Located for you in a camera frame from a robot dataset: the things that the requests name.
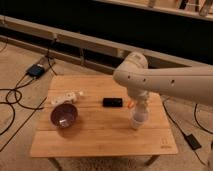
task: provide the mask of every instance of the black cable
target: black cable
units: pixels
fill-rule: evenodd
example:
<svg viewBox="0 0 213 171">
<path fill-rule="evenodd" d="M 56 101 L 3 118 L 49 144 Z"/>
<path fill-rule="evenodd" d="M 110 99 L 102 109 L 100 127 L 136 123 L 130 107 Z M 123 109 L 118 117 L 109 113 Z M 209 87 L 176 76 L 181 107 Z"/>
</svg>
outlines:
<svg viewBox="0 0 213 171">
<path fill-rule="evenodd" d="M 7 132 L 10 129 L 10 127 L 12 126 L 12 124 L 13 124 L 13 122 L 15 120 L 15 116 L 16 116 L 16 111 L 15 111 L 15 108 L 13 107 L 12 104 L 8 104 L 8 103 L 5 103 L 5 102 L 0 102 L 0 105 L 1 104 L 10 106 L 10 108 L 12 109 L 12 120 L 10 121 L 8 126 L 2 132 L 0 132 L 0 136 L 3 135 L 5 132 Z"/>
<path fill-rule="evenodd" d="M 5 9 L 5 2 L 2 1 L 2 11 L 3 11 L 3 24 L 4 24 L 4 28 L 6 28 L 5 24 L 6 24 L 6 9 Z M 6 48 L 7 48 L 7 45 L 9 43 L 9 38 L 7 36 L 6 37 L 6 42 L 5 42 L 5 45 L 2 47 L 2 49 L 0 50 L 0 53 L 2 53 Z"/>
<path fill-rule="evenodd" d="M 168 110 L 167 110 L 167 108 L 166 108 L 166 106 L 165 106 L 165 102 L 166 102 L 167 100 L 169 100 L 169 98 L 163 101 L 163 108 L 164 108 L 164 110 L 165 110 L 165 112 L 166 112 L 166 115 L 167 115 L 167 116 L 169 117 L 169 119 L 175 124 L 175 126 L 179 129 L 179 131 L 181 132 L 181 134 L 185 137 L 186 134 L 183 132 L 183 130 L 181 129 L 181 127 L 178 125 L 178 123 L 172 118 L 172 116 L 169 114 L 169 112 L 168 112 Z"/>
<path fill-rule="evenodd" d="M 40 108 L 40 106 L 45 102 L 45 100 L 47 99 L 47 97 L 45 97 L 42 102 L 37 106 L 37 108 Z M 14 134 L 10 137 L 10 139 L 4 144 L 4 146 L 0 149 L 0 152 L 2 152 L 4 150 L 4 148 L 10 143 L 10 141 L 16 136 L 16 134 L 21 130 L 21 128 L 23 128 L 23 126 L 27 123 L 27 121 L 34 115 L 34 113 L 37 110 L 34 110 L 29 116 L 28 118 L 21 124 L 21 126 L 14 132 Z"/>
<path fill-rule="evenodd" d="M 166 99 L 166 100 L 164 100 L 163 101 L 163 107 L 164 107 L 164 110 L 165 110 L 165 112 L 166 112 L 166 115 L 169 117 L 169 119 L 175 124 L 175 126 L 178 128 L 178 130 L 181 132 L 181 134 L 183 135 L 183 137 L 184 137 L 184 140 L 186 141 L 186 139 L 185 139 L 185 137 L 187 136 L 185 133 L 184 133 L 184 131 L 181 129 L 181 127 L 178 125 L 178 123 L 171 117 L 171 115 L 169 114 L 169 112 L 168 112 L 168 110 L 167 110 L 167 108 L 166 108 L 166 106 L 165 106 L 165 102 L 167 101 L 167 100 L 169 100 L 169 98 L 168 99 Z M 206 165 L 205 164 L 205 162 L 203 162 L 201 159 L 200 159 L 200 157 L 199 157 L 199 155 L 197 154 L 197 152 L 195 151 L 195 150 L 192 150 L 192 151 L 194 151 L 194 153 L 195 153 L 195 155 L 196 155 L 196 157 L 198 158 L 198 160 L 200 161 L 200 163 L 202 164 L 202 165 Z"/>
<path fill-rule="evenodd" d="M 54 39 L 53 41 L 51 41 L 51 43 L 49 44 L 48 48 L 47 48 L 47 53 L 45 55 L 45 57 L 47 58 L 47 61 L 48 61 L 48 65 L 51 69 L 51 71 L 54 73 L 54 75 L 58 75 L 55 70 L 53 69 L 52 65 L 50 64 L 50 59 L 52 59 L 50 57 L 50 48 L 56 43 L 56 39 Z"/>
<path fill-rule="evenodd" d="M 25 78 L 25 76 L 26 75 L 24 75 L 19 81 L 18 81 L 18 83 L 16 84 L 16 85 L 18 85 L 24 78 Z M 20 101 L 21 100 L 21 98 L 22 98 L 22 93 L 18 90 L 18 89 L 0 89 L 0 91 L 11 91 L 11 90 L 13 90 L 14 92 L 18 92 L 18 94 L 19 94 L 19 98 L 17 98 L 16 99 L 16 101 Z M 13 104 L 11 104 L 11 103 L 8 103 L 7 101 L 6 102 L 0 102 L 0 104 L 2 105 L 8 105 L 11 109 L 12 109 L 12 120 L 10 121 L 10 123 L 8 124 L 8 126 L 0 133 L 0 136 L 1 135 L 3 135 L 5 132 L 7 132 L 9 129 L 10 129 L 10 127 L 12 126 L 12 124 L 13 124 L 13 122 L 14 122 L 14 120 L 15 120 L 15 116 L 16 116 L 16 111 L 15 111 L 15 108 L 14 108 L 14 106 L 13 106 Z"/>
<path fill-rule="evenodd" d="M 8 126 L 2 132 L 0 132 L 0 136 L 3 135 L 5 132 L 7 132 L 10 129 L 10 127 L 12 126 L 12 124 L 13 124 L 13 122 L 15 120 L 16 110 L 15 110 L 15 108 L 14 108 L 13 105 L 17 104 L 17 103 L 20 105 L 20 101 L 21 101 L 21 99 L 23 97 L 23 95 L 22 95 L 22 93 L 21 93 L 21 91 L 19 89 L 24 88 L 24 87 L 30 85 L 33 82 L 33 80 L 34 80 L 34 79 L 31 79 L 27 83 L 25 83 L 23 85 L 19 85 L 24 80 L 25 77 L 26 77 L 26 74 L 23 75 L 21 77 L 21 79 L 16 83 L 15 88 L 11 88 L 11 89 L 10 88 L 2 88 L 2 89 L 0 89 L 0 92 L 1 91 L 7 91 L 8 92 L 6 94 L 6 96 L 5 96 L 5 101 L 0 102 L 0 104 L 1 105 L 8 105 L 12 109 L 12 120 L 10 121 L 10 123 L 8 124 Z M 15 95 L 15 101 L 14 102 L 9 101 L 9 96 L 10 96 L 10 94 L 12 92 Z M 41 109 L 42 108 L 32 108 L 32 110 L 41 110 Z"/>
<path fill-rule="evenodd" d="M 20 83 L 20 81 L 19 81 L 19 83 L 17 83 L 16 84 L 16 87 L 14 88 L 14 89 L 11 89 L 8 93 L 7 93 L 7 95 L 6 95 L 6 97 L 5 97 L 5 101 L 7 102 L 7 103 L 10 103 L 10 104 L 18 104 L 19 106 L 21 106 L 22 108 L 25 108 L 25 109 L 29 109 L 29 110 L 42 110 L 43 108 L 35 108 L 35 107 L 29 107 L 29 106 L 26 106 L 26 105 L 23 105 L 22 103 L 21 103 L 21 99 L 22 98 L 20 98 L 20 97 L 18 97 L 17 96 L 17 89 L 20 89 L 20 88 L 24 88 L 24 87 L 26 87 L 26 86 L 28 86 L 28 85 L 30 85 L 33 81 L 34 81 L 35 79 L 31 79 L 29 82 L 27 82 L 26 84 L 24 84 L 24 85 L 22 85 L 22 86 L 19 86 L 19 83 Z M 13 92 L 13 94 L 14 94 L 14 97 L 15 97 L 15 101 L 14 102 L 10 102 L 9 101 L 9 96 L 10 96 L 10 94 Z"/>
<path fill-rule="evenodd" d="M 6 42 L 5 42 L 4 46 L 2 47 L 2 49 L 0 50 L 0 53 L 2 53 L 7 48 L 8 42 L 9 42 L 9 39 L 8 39 L 8 37 L 6 37 Z"/>
<path fill-rule="evenodd" d="M 197 154 L 197 152 L 196 152 L 195 150 L 193 150 L 193 151 L 194 151 L 195 155 L 197 156 L 198 160 L 200 161 L 200 163 L 201 163 L 202 165 L 206 166 L 206 163 L 203 162 L 203 161 L 200 159 L 200 157 L 199 157 L 199 155 Z"/>
<path fill-rule="evenodd" d="M 197 125 L 205 132 L 209 133 L 209 134 L 213 134 L 212 131 L 208 130 L 207 128 L 205 128 L 203 125 L 200 124 L 200 122 L 198 121 L 197 119 L 197 106 L 198 104 L 195 105 L 195 108 L 194 108 L 194 118 L 195 118 L 195 122 L 197 123 Z"/>
</svg>

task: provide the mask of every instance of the black object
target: black object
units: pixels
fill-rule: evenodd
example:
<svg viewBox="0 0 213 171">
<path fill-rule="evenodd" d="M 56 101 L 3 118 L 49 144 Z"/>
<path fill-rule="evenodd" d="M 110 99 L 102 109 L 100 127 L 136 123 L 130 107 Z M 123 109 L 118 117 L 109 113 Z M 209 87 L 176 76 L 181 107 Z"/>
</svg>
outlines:
<svg viewBox="0 0 213 171">
<path fill-rule="evenodd" d="M 20 101 L 23 98 L 23 95 L 22 95 L 22 92 L 20 91 L 20 89 L 29 86 L 32 83 L 32 81 L 34 80 L 34 79 L 31 79 L 27 83 L 20 85 L 21 82 L 24 80 L 25 77 L 26 77 L 26 75 L 23 75 L 23 77 L 15 85 L 15 88 L 3 88 L 3 89 L 0 89 L 0 92 L 7 92 L 7 94 L 5 96 L 5 101 L 0 101 L 0 105 L 8 105 L 12 109 L 12 114 L 11 114 L 12 115 L 12 119 L 9 122 L 8 126 L 6 126 L 6 128 L 3 131 L 0 132 L 0 136 L 3 135 L 4 133 L 6 133 L 10 129 L 10 127 L 12 126 L 12 124 L 13 124 L 13 122 L 15 120 L 16 109 L 15 109 L 15 107 L 13 105 L 19 104 L 20 106 L 23 106 L 20 103 Z M 9 97 L 10 97 L 11 94 L 13 94 L 15 96 L 15 101 L 10 101 L 9 100 Z M 30 108 L 30 109 L 32 109 L 34 111 L 37 111 L 37 110 L 41 110 L 43 108 Z"/>
<path fill-rule="evenodd" d="M 197 150 L 202 147 L 193 134 L 184 136 L 184 138 L 192 150 Z"/>
<path fill-rule="evenodd" d="M 44 73 L 45 70 L 42 66 L 34 64 L 27 70 L 26 74 L 37 79 L 41 77 Z"/>
<path fill-rule="evenodd" d="M 104 98 L 103 99 L 104 107 L 123 107 L 122 98 Z"/>
<path fill-rule="evenodd" d="M 35 108 L 40 109 L 41 105 L 45 102 L 47 98 L 45 97 L 42 102 Z M 33 110 L 33 112 L 27 117 L 27 119 L 21 124 L 21 126 L 14 132 L 14 134 L 9 138 L 9 140 L 3 145 L 0 149 L 0 153 L 7 147 L 7 145 L 13 140 L 13 138 L 17 135 L 17 133 L 25 126 L 25 124 L 32 118 L 32 116 L 36 113 L 37 110 Z"/>
<path fill-rule="evenodd" d="M 209 43 L 212 41 L 213 23 L 203 19 L 93 0 L 0 0 L 0 14 L 213 64 L 212 44 Z M 47 46 L 47 40 L 7 31 L 10 31 L 8 36 L 15 39 L 27 39 L 31 43 Z"/>
<path fill-rule="evenodd" d="M 179 9 L 185 9 L 189 0 L 182 0 Z"/>
<path fill-rule="evenodd" d="M 199 12 L 199 6 L 200 6 L 200 2 L 199 0 L 195 1 L 195 12 Z"/>
</svg>

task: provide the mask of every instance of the table leg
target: table leg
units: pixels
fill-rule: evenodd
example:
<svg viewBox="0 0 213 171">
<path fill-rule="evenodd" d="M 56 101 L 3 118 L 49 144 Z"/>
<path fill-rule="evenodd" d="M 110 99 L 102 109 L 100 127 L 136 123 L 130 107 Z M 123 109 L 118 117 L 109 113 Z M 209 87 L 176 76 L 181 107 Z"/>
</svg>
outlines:
<svg viewBox="0 0 213 171">
<path fill-rule="evenodd" d="M 48 158 L 48 160 L 58 169 L 58 171 L 63 171 L 61 165 L 55 158 Z"/>
<path fill-rule="evenodd" d="M 159 155 L 153 155 L 147 162 L 145 162 L 146 166 L 150 166 L 158 159 Z"/>
</svg>

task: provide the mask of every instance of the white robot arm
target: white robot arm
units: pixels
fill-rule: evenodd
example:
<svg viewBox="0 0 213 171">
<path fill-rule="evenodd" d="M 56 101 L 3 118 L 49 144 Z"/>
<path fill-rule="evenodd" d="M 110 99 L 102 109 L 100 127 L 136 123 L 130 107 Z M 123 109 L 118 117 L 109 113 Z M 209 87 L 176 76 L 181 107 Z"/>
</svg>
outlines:
<svg viewBox="0 0 213 171">
<path fill-rule="evenodd" d="M 133 128 L 147 119 L 147 91 L 179 97 L 213 106 L 213 66 L 172 69 L 147 69 L 144 55 L 130 53 L 114 71 L 114 80 L 127 88 L 137 104 L 133 111 Z"/>
</svg>

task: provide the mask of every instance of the white object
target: white object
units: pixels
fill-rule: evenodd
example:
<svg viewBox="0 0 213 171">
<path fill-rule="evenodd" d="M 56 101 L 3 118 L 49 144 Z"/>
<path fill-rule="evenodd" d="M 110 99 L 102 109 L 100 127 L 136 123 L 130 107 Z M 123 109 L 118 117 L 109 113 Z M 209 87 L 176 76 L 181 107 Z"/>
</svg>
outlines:
<svg viewBox="0 0 213 171">
<path fill-rule="evenodd" d="M 114 80 L 126 87 L 128 95 L 138 102 L 131 118 L 132 128 L 138 129 L 148 117 L 148 112 L 143 112 L 146 108 L 140 108 L 139 92 L 148 90 L 213 106 L 213 66 L 172 69 L 147 69 L 146 66 L 145 56 L 133 52 L 114 71 Z M 205 171 L 212 171 L 212 166 L 213 151 Z"/>
<path fill-rule="evenodd" d="M 127 58 L 126 61 L 132 63 L 137 68 L 148 68 L 148 62 L 141 53 L 133 52 Z M 138 129 L 148 119 L 147 111 L 147 99 L 149 97 L 148 91 L 142 89 L 135 89 L 134 87 L 127 87 L 127 94 L 131 99 L 136 101 L 136 106 L 131 111 L 131 126 L 133 129 Z"/>
<path fill-rule="evenodd" d="M 77 100 L 80 97 L 83 97 L 83 95 L 84 95 L 84 93 L 82 91 L 69 92 L 69 93 L 66 93 L 66 94 L 63 94 L 61 96 L 54 98 L 53 100 L 51 100 L 51 104 L 52 104 L 53 107 L 56 107 L 58 105 L 63 104 L 66 101 L 71 102 L 71 103 L 75 103 L 75 102 L 77 102 Z"/>
</svg>

